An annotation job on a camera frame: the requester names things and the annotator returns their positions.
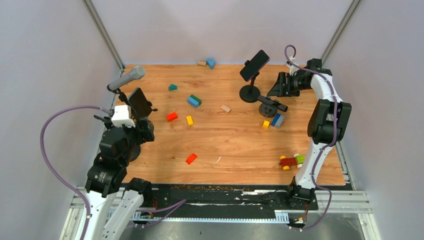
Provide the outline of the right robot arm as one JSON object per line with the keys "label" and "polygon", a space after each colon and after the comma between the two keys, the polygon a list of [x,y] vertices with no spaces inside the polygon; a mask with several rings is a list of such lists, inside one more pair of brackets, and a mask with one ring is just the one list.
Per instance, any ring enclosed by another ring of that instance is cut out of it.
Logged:
{"label": "right robot arm", "polygon": [[344,137],[352,106],[338,95],[332,72],[322,67],[321,59],[312,58],[301,67],[291,56],[287,65],[289,72],[280,72],[274,85],[280,88],[279,96],[298,97],[301,90],[312,89],[317,97],[307,126],[309,147],[284,200],[289,208],[298,209],[314,200],[318,175],[333,146]]}

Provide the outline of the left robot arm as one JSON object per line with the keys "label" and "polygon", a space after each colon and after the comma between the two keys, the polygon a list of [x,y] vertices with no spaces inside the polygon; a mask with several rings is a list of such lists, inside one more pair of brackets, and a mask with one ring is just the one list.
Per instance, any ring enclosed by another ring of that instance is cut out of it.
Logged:
{"label": "left robot arm", "polygon": [[147,117],[128,121],[129,126],[115,126],[110,118],[103,118],[106,131],[88,170],[82,197],[87,214],[81,230],[83,240],[119,239],[136,210],[153,201],[151,182],[134,177],[126,184],[117,209],[107,218],[130,162],[139,157],[142,144],[155,139],[154,125]]}

